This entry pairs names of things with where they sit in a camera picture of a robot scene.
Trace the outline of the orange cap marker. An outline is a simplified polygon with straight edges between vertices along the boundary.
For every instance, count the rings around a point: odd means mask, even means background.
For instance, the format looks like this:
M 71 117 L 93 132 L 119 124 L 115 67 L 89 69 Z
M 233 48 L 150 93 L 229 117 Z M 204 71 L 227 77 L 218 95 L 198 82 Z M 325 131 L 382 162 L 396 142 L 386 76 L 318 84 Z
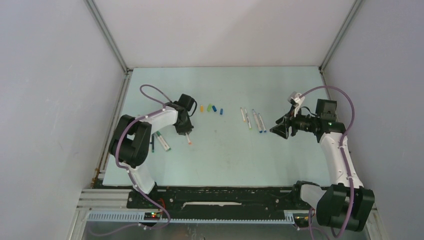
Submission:
M 190 137 L 189 137 L 189 134 L 188 134 L 188 133 L 186 133 L 186 134 L 185 134 L 185 136 L 186 136 L 186 139 L 187 139 L 188 144 L 189 144 L 189 145 L 192 145 L 192 141 L 191 141 L 191 139 L 190 139 Z

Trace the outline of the large blue marker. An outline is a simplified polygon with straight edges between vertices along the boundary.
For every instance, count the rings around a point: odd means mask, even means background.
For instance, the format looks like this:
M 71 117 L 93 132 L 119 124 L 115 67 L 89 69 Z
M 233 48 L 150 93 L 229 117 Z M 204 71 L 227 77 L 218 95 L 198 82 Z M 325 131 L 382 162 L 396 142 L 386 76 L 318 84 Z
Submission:
M 254 117 L 254 120 L 255 120 L 255 123 L 256 123 L 256 126 L 258 128 L 259 133 L 263 133 L 262 125 L 261 125 L 259 118 L 258 118 L 258 115 L 257 115 L 257 113 L 254 109 L 252 109 L 252 113 L 253 113 L 253 117 Z

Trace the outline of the light green pen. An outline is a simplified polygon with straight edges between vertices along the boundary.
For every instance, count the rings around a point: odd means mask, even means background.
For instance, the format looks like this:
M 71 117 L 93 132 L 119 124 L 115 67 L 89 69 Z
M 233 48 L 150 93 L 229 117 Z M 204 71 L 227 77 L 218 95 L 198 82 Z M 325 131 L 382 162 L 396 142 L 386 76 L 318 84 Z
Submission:
M 247 111 L 246 108 L 244 108 L 244 114 L 245 114 L 246 122 L 248 124 L 248 128 L 249 128 L 249 130 L 251 130 L 252 129 L 252 125 L 251 125 L 251 121 L 250 121 L 250 118 L 249 118 L 249 115 L 248 115 L 248 111 Z

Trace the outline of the yellow pen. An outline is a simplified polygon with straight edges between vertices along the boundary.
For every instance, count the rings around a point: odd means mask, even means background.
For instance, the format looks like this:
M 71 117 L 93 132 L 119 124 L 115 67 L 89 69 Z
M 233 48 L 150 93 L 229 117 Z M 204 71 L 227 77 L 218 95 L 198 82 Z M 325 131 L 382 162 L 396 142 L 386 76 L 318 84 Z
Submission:
M 245 112 L 245 109 L 243 108 L 243 107 L 241 107 L 240 108 L 240 111 L 241 111 L 241 115 L 242 115 L 242 119 L 243 119 L 243 122 L 247 122 L 247 117 L 246 117 L 246 112 Z

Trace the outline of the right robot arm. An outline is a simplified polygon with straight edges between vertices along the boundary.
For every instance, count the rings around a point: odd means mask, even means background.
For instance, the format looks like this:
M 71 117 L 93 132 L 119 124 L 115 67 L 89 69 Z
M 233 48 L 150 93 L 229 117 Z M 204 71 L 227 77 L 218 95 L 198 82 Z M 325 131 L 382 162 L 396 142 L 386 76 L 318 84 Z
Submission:
M 318 184 L 298 181 L 291 194 L 291 204 L 297 209 L 310 206 L 315 210 L 318 224 L 340 230 L 360 232 L 375 203 L 374 192 L 364 188 L 350 157 L 345 125 L 337 121 L 337 102 L 318 99 L 314 114 L 303 115 L 303 99 L 289 99 L 291 108 L 276 120 L 269 131 L 284 139 L 297 131 L 316 136 L 328 167 L 331 185 L 323 190 Z

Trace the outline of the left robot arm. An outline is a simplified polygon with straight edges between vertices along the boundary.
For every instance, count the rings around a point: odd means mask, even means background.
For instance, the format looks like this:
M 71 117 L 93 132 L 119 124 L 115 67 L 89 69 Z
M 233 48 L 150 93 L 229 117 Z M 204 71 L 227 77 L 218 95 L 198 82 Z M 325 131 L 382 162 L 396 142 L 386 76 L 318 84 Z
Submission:
M 118 121 L 108 153 L 114 156 L 116 166 L 127 172 L 134 189 L 141 192 L 138 201 L 145 208 L 153 208 L 158 202 L 158 194 L 152 191 L 156 182 L 145 164 L 151 138 L 168 126 L 174 126 L 178 135 L 188 136 L 194 128 L 190 119 L 193 106 L 197 106 L 196 100 L 182 94 L 179 100 L 164 103 L 160 110 L 141 117 L 125 114 Z

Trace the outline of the green cap marker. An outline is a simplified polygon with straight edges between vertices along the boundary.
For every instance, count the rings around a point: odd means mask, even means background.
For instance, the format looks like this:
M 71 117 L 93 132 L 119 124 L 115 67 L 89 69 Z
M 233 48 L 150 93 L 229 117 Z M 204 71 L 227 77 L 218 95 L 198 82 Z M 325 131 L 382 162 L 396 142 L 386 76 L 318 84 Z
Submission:
M 164 139 L 164 137 L 162 136 L 162 134 L 159 131 L 156 132 L 156 137 L 159 139 L 159 141 L 161 142 L 161 144 L 162 144 L 162 146 L 163 146 L 163 148 L 166 152 L 171 150 L 171 147 L 168 145 L 168 143 L 166 142 L 166 140 Z

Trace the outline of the right controller board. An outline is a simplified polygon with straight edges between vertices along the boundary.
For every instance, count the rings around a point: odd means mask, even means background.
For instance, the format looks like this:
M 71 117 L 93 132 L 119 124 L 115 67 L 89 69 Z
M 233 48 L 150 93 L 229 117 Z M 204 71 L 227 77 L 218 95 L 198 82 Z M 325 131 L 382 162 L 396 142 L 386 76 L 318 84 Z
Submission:
M 308 221 L 309 221 L 308 216 L 295 216 L 294 217 L 294 222 L 297 225 L 306 225 Z

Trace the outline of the controller board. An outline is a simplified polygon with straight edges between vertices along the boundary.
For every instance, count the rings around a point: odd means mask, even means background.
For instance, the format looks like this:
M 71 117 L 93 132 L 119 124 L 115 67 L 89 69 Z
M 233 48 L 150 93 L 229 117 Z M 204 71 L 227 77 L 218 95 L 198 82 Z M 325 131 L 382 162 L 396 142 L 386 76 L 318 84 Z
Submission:
M 294 222 L 297 225 L 306 225 L 308 221 L 309 221 L 308 216 L 295 216 L 294 217 Z
M 162 218 L 162 214 L 160 212 L 145 212 L 143 220 L 144 221 L 159 221 Z

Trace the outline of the left controller board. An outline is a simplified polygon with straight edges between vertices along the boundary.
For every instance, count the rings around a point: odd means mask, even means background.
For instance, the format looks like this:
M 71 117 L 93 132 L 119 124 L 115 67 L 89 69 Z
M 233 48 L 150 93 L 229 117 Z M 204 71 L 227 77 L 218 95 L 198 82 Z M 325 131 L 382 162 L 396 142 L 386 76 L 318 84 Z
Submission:
M 143 220 L 144 221 L 159 221 L 162 218 L 162 214 L 160 212 L 145 212 Z

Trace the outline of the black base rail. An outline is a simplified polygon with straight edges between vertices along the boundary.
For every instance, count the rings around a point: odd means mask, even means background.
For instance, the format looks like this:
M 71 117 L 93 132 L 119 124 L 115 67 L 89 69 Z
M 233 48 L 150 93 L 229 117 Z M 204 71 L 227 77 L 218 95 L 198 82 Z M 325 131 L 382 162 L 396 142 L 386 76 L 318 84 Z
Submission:
M 284 220 L 286 214 L 306 214 L 310 209 L 296 186 L 156 186 L 148 197 L 133 189 L 126 207 L 153 210 L 160 205 L 172 219 L 201 220 Z

